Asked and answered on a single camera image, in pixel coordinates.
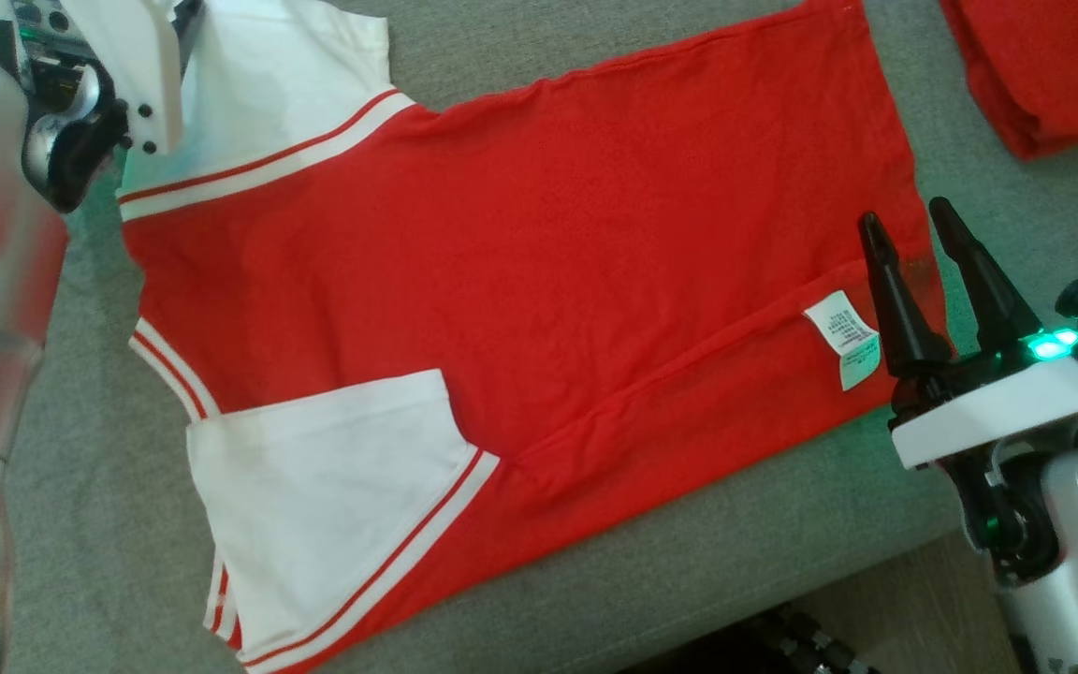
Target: dark object on floor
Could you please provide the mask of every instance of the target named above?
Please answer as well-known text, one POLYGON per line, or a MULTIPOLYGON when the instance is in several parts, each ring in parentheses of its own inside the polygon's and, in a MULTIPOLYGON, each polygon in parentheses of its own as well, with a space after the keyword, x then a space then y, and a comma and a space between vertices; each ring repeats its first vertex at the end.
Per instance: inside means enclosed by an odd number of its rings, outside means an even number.
POLYGON ((880 674, 790 606, 764 611, 620 674, 880 674))

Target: gray fabric surface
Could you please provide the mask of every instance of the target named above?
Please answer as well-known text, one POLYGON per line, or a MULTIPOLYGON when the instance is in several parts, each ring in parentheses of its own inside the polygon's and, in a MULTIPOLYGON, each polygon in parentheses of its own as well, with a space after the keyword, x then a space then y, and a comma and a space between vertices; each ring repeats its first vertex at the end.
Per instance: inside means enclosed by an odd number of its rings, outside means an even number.
MULTIPOLYGON (((1078 276, 1078 149, 1021 166, 963 84, 936 0, 868 0, 923 195, 945 195, 1039 308, 1078 276)), ((393 75, 444 107, 688 38, 787 0, 351 0, 389 16, 393 75)), ((253 36, 259 42, 259 36, 253 36)), ((108 175, 69 218, 46 367, 9 473, 17 537, 11 674, 240 671, 201 627, 209 529, 184 413, 128 350, 141 276, 108 175)), ((948 287, 953 265, 944 265, 948 287)), ((951 294, 955 340, 970 312, 951 294)), ((907 472, 885 413, 723 479, 425 611, 334 673, 610 671, 901 553, 955 524, 942 478, 907 472)))

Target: clothing tag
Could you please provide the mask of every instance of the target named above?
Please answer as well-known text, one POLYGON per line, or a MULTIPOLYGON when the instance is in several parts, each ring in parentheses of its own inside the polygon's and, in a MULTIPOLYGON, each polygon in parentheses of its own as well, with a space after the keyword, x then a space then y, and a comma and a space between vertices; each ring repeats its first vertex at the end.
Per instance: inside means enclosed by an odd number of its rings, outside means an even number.
POLYGON ((839 290, 805 310, 805 316, 821 332, 830 348, 839 354, 839 380, 851 391, 881 367, 881 334, 872 330, 851 306, 847 293, 839 290))

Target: white stripe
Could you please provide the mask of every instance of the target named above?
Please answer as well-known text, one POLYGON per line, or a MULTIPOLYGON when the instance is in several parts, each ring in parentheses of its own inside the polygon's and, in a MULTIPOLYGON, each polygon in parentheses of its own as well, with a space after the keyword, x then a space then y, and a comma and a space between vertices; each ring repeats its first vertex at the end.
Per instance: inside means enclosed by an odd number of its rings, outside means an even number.
MULTIPOLYGON (((414 568, 419 563, 419 560, 423 560, 423 555, 427 554, 427 550, 431 550, 431 546, 440 540, 440 536, 464 512, 468 504, 472 503, 476 492, 480 491, 480 487, 493 474, 493 469, 497 468, 497 464, 498 459, 492 453, 480 452, 479 460, 476 460, 476 464, 468 472, 468 477, 464 483, 452 495, 452 498, 448 499, 448 503, 445 503, 440 508, 440 511, 436 512, 436 517, 432 517, 427 526, 424 526, 423 531, 418 535, 415 535, 414 540, 407 544, 406 548, 386 567, 385 572, 371 586, 368 586, 368 589, 364 589, 364 593, 360 594, 359 599, 351 603, 351 606, 348 606, 346 614, 341 619, 336 620, 332 627, 327 628, 324 632, 321 632, 312 642, 305 643, 295 649, 288 649, 286 652, 271 657, 259 664, 248 666, 247 670, 249 673, 273 674, 274 671, 284 670, 287 666, 307 660, 309 657, 318 656, 318 654, 330 647, 330 645, 342 639, 348 631, 351 631, 351 628, 356 627, 357 622, 360 622, 360 619, 363 619, 369 614, 369 610, 372 610, 373 606, 376 606, 377 602, 381 602, 389 593, 390 589, 393 589, 393 586, 397 586, 399 581, 406 577, 411 568, 414 568)), ((265 648, 263 650, 265 652, 273 652, 275 649, 277 648, 265 648)), ((259 652, 239 652, 239 658, 243 661, 255 660, 259 657, 261 657, 259 652)))
POLYGON ((206 618, 202 619, 202 627, 210 630, 215 627, 215 609, 219 606, 219 586, 223 582, 223 559, 215 553, 215 568, 210 572, 210 589, 206 594, 206 618))
POLYGON ((155 355, 149 352, 149 349, 147 349, 146 346, 135 336, 133 336, 132 340, 128 340, 127 343, 139 357, 144 359, 144 362, 149 363, 149 366, 152 367, 158 375, 161 375, 164 383, 166 383, 168 387, 172 388, 172 393, 177 394, 177 400, 181 401, 181 404, 185 405, 185 414, 189 414, 189 417, 194 419, 194 422, 202 419, 202 415, 197 414, 197 408, 194 405, 194 401, 191 397, 189 397, 189 391, 185 391, 185 387, 181 385, 181 382, 177 381, 176 376, 168 371, 168 368, 161 362, 161 358, 155 358, 155 355))
POLYGON ((219 622, 219 638, 231 641, 231 635, 236 630, 236 594, 227 592, 226 599, 223 599, 223 621, 219 622))
POLYGON ((398 112, 414 106, 410 97, 400 91, 397 94, 386 96, 382 101, 373 106, 371 110, 356 121, 346 132, 338 134, 334 138, 329 138, 322 142, 308 146, 286 157, 275 162, 266 163, 261 167, 254 167, 236 175, 226 176, 218 180, 210 180, 191 188, 176 189, 172 192, 162 192, 158 195, 140 197, 134 202, 120 204, 120 212, 123 214, 124 222, 138 217, 149 217, 152 214, 164 212, 164 210, 178 209, 181 206, 197 204, 218 200, 226 195, 235 195, 246 189, 260 188, 261 184, 273 182, 287 175, 294 174, 312 167, 317 163, 324 162, 355 148, 360 140, 364 140, 373 132, 376 132, 382 124, 397 115, 398 112))
POLYGON ((153 349, 157 350, 168 361, 168 364, 171 364, 175 371, 177 371, 177 374, 180 374, 181 379, 185 380, 185 384, 189 384, 189 389, 194 393, 197 401, 202 402, 202 410, 206 411, 206 416, 218 416, 219 405, 215 403, 215 398, 210 396, 210 391, 207 391, 206 385, 203 384, 202 380, 197 379, 193 368, 189 367, 189 363, 177 355, 172 346, 164 341, 164 338, 152 327, 152 324, 144 320, 144 318, 140 318, 136 324, 136 332, 149 341, 153 349))

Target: wooden floor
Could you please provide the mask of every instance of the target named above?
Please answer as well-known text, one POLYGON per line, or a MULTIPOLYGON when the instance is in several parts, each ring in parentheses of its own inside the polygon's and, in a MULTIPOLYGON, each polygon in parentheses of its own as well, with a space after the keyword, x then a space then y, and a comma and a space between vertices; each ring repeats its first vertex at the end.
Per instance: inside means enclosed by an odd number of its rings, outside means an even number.
POLYGON ((952 534, 791 603, 883 674, 1021 674, 990 588, 952 534))

